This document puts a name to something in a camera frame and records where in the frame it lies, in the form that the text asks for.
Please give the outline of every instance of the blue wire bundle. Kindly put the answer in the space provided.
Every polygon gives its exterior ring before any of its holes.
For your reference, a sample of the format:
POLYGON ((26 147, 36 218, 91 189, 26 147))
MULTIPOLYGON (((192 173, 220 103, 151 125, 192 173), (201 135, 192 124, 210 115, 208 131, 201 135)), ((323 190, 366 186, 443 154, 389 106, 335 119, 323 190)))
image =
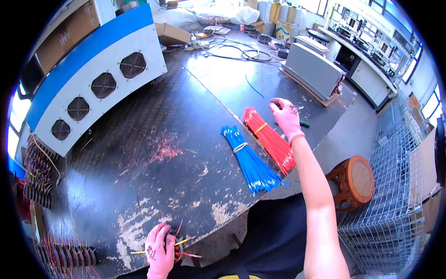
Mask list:
POLYGON ((236 126, 222 127, 221 134, 233 148, 252 194, 261 190, 269 192, 273 187, 285 185, 282 179, 248 146, 236 126))

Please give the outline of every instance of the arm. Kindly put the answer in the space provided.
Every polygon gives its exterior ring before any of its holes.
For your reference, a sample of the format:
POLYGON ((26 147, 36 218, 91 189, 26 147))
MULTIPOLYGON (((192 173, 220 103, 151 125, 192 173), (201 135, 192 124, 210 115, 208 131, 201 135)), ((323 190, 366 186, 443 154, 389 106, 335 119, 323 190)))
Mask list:
POLYGON ((339 246, 333 196, 325 175, 299 125, 296 106, 281 98, 270 108, 292 147, 307 215, 304 273, 306 278, 349 278, 339 246))

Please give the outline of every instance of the wire mesh cage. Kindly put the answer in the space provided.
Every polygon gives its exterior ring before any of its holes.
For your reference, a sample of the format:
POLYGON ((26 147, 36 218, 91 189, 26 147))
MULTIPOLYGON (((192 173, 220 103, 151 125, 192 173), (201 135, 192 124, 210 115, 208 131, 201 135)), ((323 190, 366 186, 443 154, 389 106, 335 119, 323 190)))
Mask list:
POLYGON ((414 121, 420 129, 423 138, 427 136, 428 131, 423 127, 423 119, 417 109, 410 108, 408 98, 403 94, 398 94, 380 113, 378 134, 376 135, 377 142, 380 144, 383 141, 385 142, 387 138, 407 121, 414 121))
POLYGON ((338 225, 341 240, 367 274, 394 274, 408 267, 419 257, 423 237, 418 146, 425 136, 416 120, 400 117, 400 112, 407 111, 407 103, 399 99, 391 103, 380 116, 380 129, 384 129, 379 132, 384 131, 381 136, 387 133, 386 140, 369 158, 375 178, 373 197, 338 225), (394 130, 387 130, 390 118, 394 130))

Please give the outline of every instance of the hand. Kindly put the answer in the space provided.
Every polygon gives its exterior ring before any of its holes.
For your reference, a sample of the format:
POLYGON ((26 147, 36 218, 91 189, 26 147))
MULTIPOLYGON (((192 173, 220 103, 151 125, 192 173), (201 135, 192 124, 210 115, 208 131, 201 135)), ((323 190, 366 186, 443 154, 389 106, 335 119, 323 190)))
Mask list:
POLYGON ((159 224, 150 231, 145 240, 145 255, 150 264, 147 272, 148 279, 166 279, 173 268, 175 237, 169 234, 166 238, 169 230, 170 225, 159 224))
POLYGON ((305 136, 301 130, 301 125, 299 124, 299 113, 297 112, 297 108, 290 101, 282 98, 272 98, 270 100, 269 108, 273 112, 277 124, 288 138, 289 145, 291 145, 293 139, 299 136, 305 136))

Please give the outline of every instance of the black tabletop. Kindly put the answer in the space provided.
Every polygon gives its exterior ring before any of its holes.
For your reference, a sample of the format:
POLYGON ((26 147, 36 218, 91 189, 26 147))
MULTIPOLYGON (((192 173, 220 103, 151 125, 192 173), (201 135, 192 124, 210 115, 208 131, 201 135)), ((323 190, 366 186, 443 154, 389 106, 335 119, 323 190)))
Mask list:
MULTIPOLYGON (((232 31, 229 37, 255 42, 243 32, 232 31)), ((53 208, 44 212, 54 237, 76 238, 96 248, 95 270, 101 277, 146 266, 144 254, 130 252, 144 249, 147 234, 159 222, 177 228, 183 219, 180 236, 197 235, 196 242, 260 199, 263 193, 250 193, 220 134, 222 126, 236 125, 279 173, 240 121, 245 108, 255 107, 282 134, 269 99, 291 100, 311 124, 304 132, 315 148, 354 99, 344 86, 342 96, 325 108, 281 73, 278 63, 206 58, 203 52, 183 50, 165 54, 165 60, 166 74, 119 102, 79 139, 63 166, 53 208)))

